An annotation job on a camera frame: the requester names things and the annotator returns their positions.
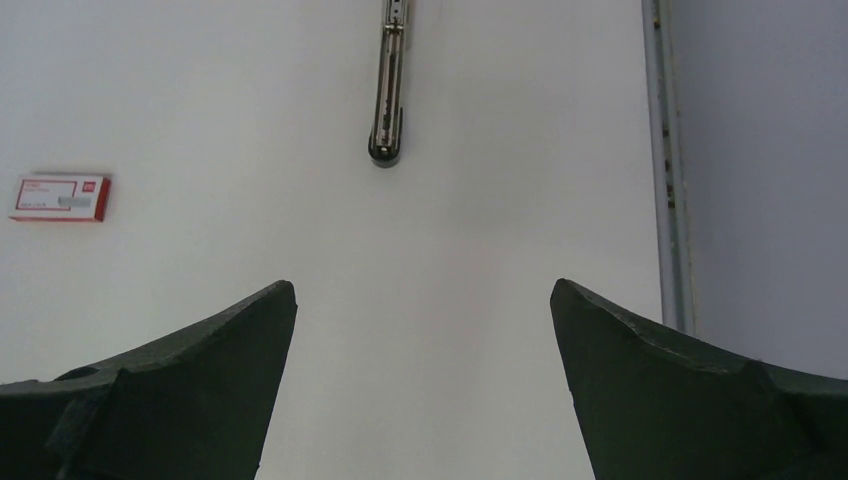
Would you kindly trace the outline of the red white staple box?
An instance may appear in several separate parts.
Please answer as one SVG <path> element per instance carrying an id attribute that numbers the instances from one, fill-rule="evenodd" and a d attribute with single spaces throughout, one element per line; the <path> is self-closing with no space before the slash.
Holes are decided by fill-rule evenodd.
<path id="1" fill-rule="evenodd" d="M 90 174 L 23 174 L 8 217 L 15 221 L 91 222 L 105 219 L 112 178 Z"/>

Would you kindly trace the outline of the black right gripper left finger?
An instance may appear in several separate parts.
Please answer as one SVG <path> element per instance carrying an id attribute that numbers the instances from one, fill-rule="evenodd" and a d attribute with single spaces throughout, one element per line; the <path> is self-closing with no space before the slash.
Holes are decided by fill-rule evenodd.
<path id="1" fill-rule="evenodd" d="M 5 479 L 252 479 L 298 305 L 280 280 L 51 380 L 1 388 Z"/>

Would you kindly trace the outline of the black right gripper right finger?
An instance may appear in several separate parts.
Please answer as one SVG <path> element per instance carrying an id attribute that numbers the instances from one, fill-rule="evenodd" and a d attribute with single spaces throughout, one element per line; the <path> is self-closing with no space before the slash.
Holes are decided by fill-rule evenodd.
<path id="1" fill-rule="evenodd" d="M 556 341 L 598 479 L 843 479 L 847 384 L 748 358 L 558 280 Z"/>

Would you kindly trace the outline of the right aluminium frame rail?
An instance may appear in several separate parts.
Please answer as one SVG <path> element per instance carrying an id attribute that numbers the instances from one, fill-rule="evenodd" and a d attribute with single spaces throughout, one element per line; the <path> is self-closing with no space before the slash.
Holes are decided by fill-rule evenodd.
<path id="1" fill-rule="evenodd" d="M 662 322 L 696 334 L 671 3 L 641 2 L 660 266 Z"/>

